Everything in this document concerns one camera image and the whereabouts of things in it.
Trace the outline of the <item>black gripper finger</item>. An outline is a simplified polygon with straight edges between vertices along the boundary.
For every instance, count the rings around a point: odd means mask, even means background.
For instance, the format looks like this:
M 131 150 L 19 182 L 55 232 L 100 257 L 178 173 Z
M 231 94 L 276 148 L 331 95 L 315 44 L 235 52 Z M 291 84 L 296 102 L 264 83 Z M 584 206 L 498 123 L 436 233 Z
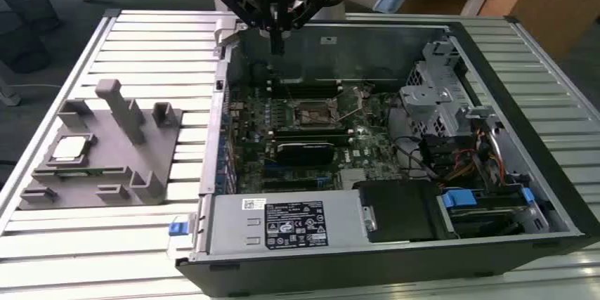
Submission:
M 291 0 L 278 2 L 278 54 L 286 51 L 283 33 L 299 30 L 312 19 L 318 11 L 330 4 L 330 0 L 302 1 L 298 6 Z
M 220 0 L 250 28 L 258 28 L 270 38 L 272 55 L 280 54 L 280 31 L 271 13 L 271 3 L 260 0 Z

